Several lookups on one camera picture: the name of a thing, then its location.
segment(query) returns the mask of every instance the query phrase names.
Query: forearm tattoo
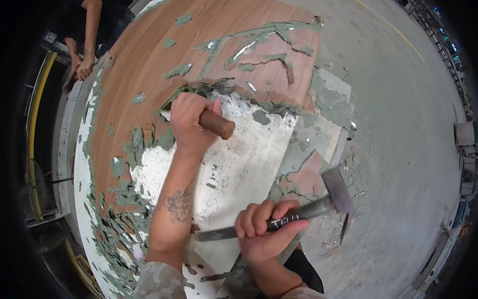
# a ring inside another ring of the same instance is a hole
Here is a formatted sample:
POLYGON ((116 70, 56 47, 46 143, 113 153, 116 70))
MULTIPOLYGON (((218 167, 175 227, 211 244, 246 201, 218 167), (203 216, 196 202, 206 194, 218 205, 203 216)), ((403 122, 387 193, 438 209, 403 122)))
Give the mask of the forearm tattoo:
POLYGON ((163 205, 171 213, 171 222, 191 221, 191 205, 193 200, 193 183, 184 192, 176 191, 171 197, 163 199, 163 205))

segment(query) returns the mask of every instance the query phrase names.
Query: person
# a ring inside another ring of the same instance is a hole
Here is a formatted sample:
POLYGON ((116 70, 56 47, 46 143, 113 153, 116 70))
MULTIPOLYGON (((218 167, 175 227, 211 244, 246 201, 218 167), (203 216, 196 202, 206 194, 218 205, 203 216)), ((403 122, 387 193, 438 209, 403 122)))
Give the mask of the person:
MULTIPOLYGON (((204 110, 222 116, 219 99, 212 103, 197 94, 182 92, 172 103, 171 129, 177 148, 152 217, 146 264, 134 291, 135 298, 186 298, 182 265, 191 232, 195 177, 203 155, 217 138, 199 124, 204 110)), ((237 217, 240 250, 263 293, 259 297, 325 298, 318 292, 324 293, 322 281, 300 249, 285 263, 298 269, 296 272, 276 259, 294 236, 308 227, 309 221, 294 221, 277 232, 266 233, 266 221, 271 216, 279 219, 298 206, 296 200, 277 204, 266 200, 261 205, 250 204, 237 217), (301 276, 301 271, 308 274, 301 276)))
POLYGON ((49 30, 64 40, 71 56, 70 74, 85 80, 92 72, 95 56, 109 50, 134 14, 132 0, 67 0, 49 30), (83 60, 78 53, 83 49, 83 60))

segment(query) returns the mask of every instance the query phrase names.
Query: concrete floor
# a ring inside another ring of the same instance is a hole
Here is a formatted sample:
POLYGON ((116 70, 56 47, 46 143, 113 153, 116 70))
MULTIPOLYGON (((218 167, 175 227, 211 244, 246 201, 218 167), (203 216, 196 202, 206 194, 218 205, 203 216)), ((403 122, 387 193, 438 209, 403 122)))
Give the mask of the concrete floor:
POLYGON ((317 218, 304 252, 328 298, 407 298, 457 209, 453 123, 464 114, 454 84, 420 25, 391 0, 364 0, 375 12, 355 0, 281 1, 325 18, 320 59, 351 85, 357 115, 343 159, 358 217, 338 250, 334 219, 317 218))

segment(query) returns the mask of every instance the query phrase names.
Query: hammer head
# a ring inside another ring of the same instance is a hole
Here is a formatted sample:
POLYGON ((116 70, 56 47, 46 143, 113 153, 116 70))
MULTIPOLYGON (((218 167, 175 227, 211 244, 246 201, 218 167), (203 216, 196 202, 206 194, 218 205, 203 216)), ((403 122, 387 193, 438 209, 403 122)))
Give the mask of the hammer head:
POLYGON ((344 178, 340 174, 338 167, 332 168, 322 174, 322 179, 326 185, 331 202, 334 204, 337 213, 346 214, 342 232, 340 233, 340 242, 350 226, 350 221, 355 216, 352 199, 348 193, 344 178))

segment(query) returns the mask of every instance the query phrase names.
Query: camouflage shirt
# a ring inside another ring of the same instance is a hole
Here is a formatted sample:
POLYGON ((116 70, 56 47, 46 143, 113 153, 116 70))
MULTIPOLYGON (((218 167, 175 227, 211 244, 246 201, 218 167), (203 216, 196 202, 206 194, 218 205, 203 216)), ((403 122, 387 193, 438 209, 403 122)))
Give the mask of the camouflage shirt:
MULTIPOLYGON (((176 268, 162 262, 148 262, 141 271, 134 290, 134 298, 186 299, 183 275, 176 268)), ((281 299, 326 299, 311 288, 294 288, 281 299)))

